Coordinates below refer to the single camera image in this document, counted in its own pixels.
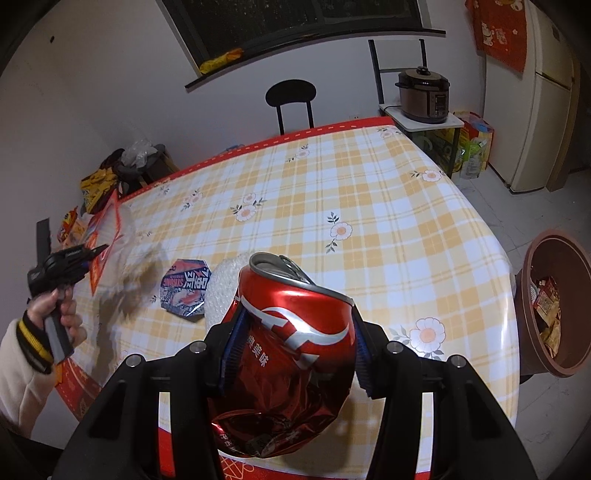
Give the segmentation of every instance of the small side table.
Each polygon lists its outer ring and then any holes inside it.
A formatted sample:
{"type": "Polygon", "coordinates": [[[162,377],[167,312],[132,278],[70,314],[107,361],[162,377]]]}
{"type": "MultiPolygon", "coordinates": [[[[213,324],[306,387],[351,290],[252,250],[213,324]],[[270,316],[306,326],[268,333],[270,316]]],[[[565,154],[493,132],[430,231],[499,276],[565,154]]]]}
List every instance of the small side table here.
{"type": "Polygon", "coordinates": [[[450,178],[452,177],[453,166],[456,161],[457,155],[457,145],[460,141],[460,131],[464,126],[464,122],[462,120],[450,113],[448,114],[445,122],[443,122],[442,124],[424,124],[422,122],[411,120],[410,118],[405,116],[402,112],[402,108],[400,108],[399,106],[388,106],[387,103],[380,103],[379,108],[382,112],[391,117],[396,122],[396,125],[399,128],[401,128],[405,133],[411,134],[408,136],[411,140],[413,139],[412,134],[415,132],[454,128],[455,132],[453,133],[452,153],[449,157],[449,165],[447,165],[446,167],[446,175],[450,178]]]}

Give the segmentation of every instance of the window sill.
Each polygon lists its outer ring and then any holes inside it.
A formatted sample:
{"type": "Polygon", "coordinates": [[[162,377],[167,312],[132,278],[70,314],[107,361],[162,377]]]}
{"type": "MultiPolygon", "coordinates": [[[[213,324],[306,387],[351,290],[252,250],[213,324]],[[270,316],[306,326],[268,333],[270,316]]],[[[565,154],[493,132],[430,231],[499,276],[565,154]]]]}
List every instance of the window sill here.
{"type": "Polygon", "coordinates": [[[223,67],[219,68],[215,72],[208,73],[206,75],[201,75],[196,80],[185,85],[185,89],[187,92],[192,92],[195,88],[209,82],[210,80],[217,78],[225,73],[231,72],[236,68],[243,66],[244,64],[250,63],[254,60],[261,59],[263,57],[268,57],[272,54],[280,53],[286,50],[289,50],[293,47],[301,47],[308,44],[318,43],[319,41],[327,41],[327,40],[339,40],[343,38],[351,38],[351,37],[360,37],[368,34],[376,34],[376,35],[391,35],[391,34],[422,34],[422,35],[429,35],[429,36],[445,36],[445,30],[436,30],[433,28],[400,28],[400,29],[392,29],[388,31],[384,31],[383,28],[356,28],[354,30],[350,30],[347,34],[342,35],[334,35],[332,33],[315,33],[304,35],[300,38],[296,38],[295,40],[289,40],[279,45],[274,45],[270,48],[264,48],[262,50],[245,54],[239,59],[235,60],[223,67]]]}

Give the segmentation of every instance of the white tabletop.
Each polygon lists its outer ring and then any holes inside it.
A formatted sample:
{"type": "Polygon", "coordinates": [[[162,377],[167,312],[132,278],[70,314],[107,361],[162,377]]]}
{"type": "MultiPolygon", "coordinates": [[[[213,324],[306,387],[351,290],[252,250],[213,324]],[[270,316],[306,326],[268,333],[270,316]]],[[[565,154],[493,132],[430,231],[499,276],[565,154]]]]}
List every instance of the white tabletop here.
{"type": "Polygon", "coordinates": [[[458,117],[449,113],[447,119],[442,124],[424,124],[411,120],[409,117],[404,115],[402,108],[399,106],[388,107],[387,103],[379,104],[380,110],[384,111],[388,116],[391,116],[394,121],[404,128],[407,132],[423,132],[425,130],[441,130],[443,128],[461,128],[464,126],[464,122],[458,117]]]}

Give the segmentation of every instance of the red towel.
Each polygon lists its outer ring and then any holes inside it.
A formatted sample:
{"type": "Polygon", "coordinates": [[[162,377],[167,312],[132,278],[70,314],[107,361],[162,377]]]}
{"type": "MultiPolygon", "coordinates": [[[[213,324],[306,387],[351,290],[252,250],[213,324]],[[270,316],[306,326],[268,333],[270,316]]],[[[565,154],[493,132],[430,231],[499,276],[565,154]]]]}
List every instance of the red towel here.
{"type": "Polygon", "coordinates": [[[527,57],[527,0],[466,0],[476,48],[523,73],[527,57]]]}

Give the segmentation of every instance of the red soda can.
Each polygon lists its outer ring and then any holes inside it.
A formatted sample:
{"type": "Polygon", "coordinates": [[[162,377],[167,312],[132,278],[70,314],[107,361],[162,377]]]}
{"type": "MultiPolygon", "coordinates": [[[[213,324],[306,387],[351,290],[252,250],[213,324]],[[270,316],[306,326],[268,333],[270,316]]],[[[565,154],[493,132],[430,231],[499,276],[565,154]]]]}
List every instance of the red soda can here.
{"type": "Polygon", "coordinates": [[[209,400],[219,450],[259,458],[295,452],[337,417],[355,371],[353,305],[287,257],[251,257],[223,320],[238,308],[250,317],[236,380],[209,400]]]}

